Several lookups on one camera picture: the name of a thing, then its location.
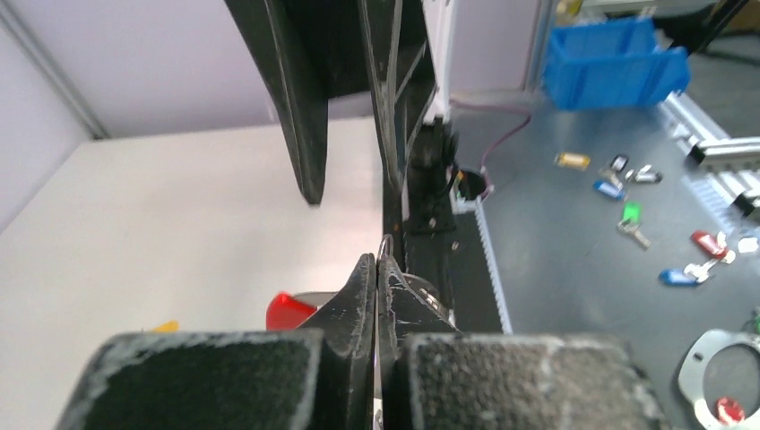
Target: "gray tabletop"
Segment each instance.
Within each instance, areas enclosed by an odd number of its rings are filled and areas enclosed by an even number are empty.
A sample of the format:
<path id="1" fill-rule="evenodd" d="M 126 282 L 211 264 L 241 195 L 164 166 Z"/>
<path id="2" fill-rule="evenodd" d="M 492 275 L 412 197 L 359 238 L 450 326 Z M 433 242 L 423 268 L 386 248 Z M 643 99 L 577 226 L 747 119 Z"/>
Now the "gray tabletop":
<path id="1" fill-rule="evenodd" d="M 678 392 L 676 373 L 702 333 L 738 331 L 751 318 L 760 305 L 760 260 L 745 254 L 731 266 L 720 264 L 699 288 L 658 281 L 663 269 L 706 262 L 689 237 L 724 225 L 705 194 L 695 192 L 704 173 L 685 162 L 659 115 L 656 108 L 535 108 L 527 128 L 489 157 L 496 191 L 484 206 L 514 331 L 605 331 L 627 340 L 672 424 L 699 428 Z M 478 166 L 484 150 L 520 119 L 455 110 L 460 164 Z M 591 166 L 584 172 L 556 166 L 562 151 L 589 155 Z M 623 203 L 592 188 L 599 169 L 618 153 L 630 157 L 631 167 L 653 164 L 664 174 L 658 185 L 627 188 L 629 200 L 642 204 L 648 251 L 617 232 Z M 710 404 L 729 395 L 747 413 L 760 405 L 760 365 L 748 350 L 721 352 L 707 373 Z"/>

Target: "red cable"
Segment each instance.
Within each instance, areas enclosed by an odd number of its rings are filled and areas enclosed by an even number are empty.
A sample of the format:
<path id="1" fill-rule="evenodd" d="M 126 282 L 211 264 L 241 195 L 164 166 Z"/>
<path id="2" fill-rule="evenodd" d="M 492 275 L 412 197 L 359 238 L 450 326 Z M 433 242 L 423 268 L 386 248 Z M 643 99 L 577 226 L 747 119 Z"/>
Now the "red cable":
<path id="1" fill-rule="evenodd" d="M 486 200 L 486 197 L 488 197 L 489 194 L 494 189 L 494 185 L 491 182 L 490 177 L 488 176 L 488 170 L 486 169 L 486 160 L 488 159 L 488 156 L 493 152 L 496 148 L 498 148 L 499 145 L 504 143 L 507 139 L 514 136 L 525 128 L 526 125 L 531 121 L 532 115 L 531 111 L 528 109 L 517 107 L 517 106 L 489 106 L 489 105 L 471 105 L 469 103 L 462 103 L 461 101 L 451 99 L 449 100 L 453 106 L 457 106 L 458 108 L 468 109 L 468 110 L 475 110 L 475 111 L 481 111 L 481 112 L 502 112 L 506 114 L 513 114 L 513 115 L 523 115 L 525 116 L 525 119 L 518 124 L 517 126 L 513 127 L 506 133 L 502 134 L 501 137 L 499 137 L 495 142 L 491 144 L 491 146 L 488 147 L 488 149 L 483 153 L 483 156 L 480 157 L 480 174 L 483 175 L 483 180 L 486 181 L 486 190 L 480 194 L 480 199 Z"/>

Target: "white table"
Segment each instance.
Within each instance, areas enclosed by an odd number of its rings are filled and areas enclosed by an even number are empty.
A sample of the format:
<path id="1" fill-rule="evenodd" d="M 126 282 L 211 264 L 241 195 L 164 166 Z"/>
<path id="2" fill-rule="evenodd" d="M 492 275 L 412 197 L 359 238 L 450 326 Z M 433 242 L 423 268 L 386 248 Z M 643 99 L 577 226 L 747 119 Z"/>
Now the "white table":
<path id="1" fill-rule="evenodd" d="M 278 126 L 82 144 L 0 235 L 0 428 L 51 428 L 116 333 L 260 331 L 279 291 L 342 287 L 382 172 L 372 118 L 329 135 L 319 209 Z"/>

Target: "red object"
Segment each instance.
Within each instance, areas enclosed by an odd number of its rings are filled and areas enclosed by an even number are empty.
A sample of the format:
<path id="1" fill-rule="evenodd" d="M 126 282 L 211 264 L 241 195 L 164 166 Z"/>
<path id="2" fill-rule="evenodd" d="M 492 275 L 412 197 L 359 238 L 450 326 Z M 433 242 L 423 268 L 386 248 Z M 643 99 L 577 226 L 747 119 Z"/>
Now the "red object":
<path id="1" fill-rule="evenodd" d="M 692 233 L 691 240 L 693 240 L 700 249 L 712 258 L 722 260 L 725 258 L 726 254 L 729 253 L 729 248 L 727 246 L 721 246 L 715 236 L 712 236 L 704 230 L 697 230 Z"/>
<path id="2" fill-rule="evenodd" d="M 744 409 L 731 397 L 721 397 L 717 402 L 718 421 L 721 424 L 738 424 L 744 421 Z"/>
<path id="3" fill-rule="evenodd" d="M 287 293 L 274 297 L 266 309 L 266 330 L 293 330 L 316 312 L 316 307 L 299 302 Z"/>

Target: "blue plastic bin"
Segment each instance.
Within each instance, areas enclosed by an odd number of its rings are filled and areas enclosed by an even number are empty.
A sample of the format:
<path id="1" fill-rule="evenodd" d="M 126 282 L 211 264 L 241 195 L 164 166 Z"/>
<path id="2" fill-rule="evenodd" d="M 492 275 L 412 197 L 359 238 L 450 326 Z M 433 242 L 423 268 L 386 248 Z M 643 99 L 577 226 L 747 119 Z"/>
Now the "blue plastic bin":
<path id="1" fill-rule="evenodd" d="M 651 106 L 690 80 L 686 50 L 661 49 L 649 19 L 557 28 L 548 43 L 544 86 L 561 109 Z"/>

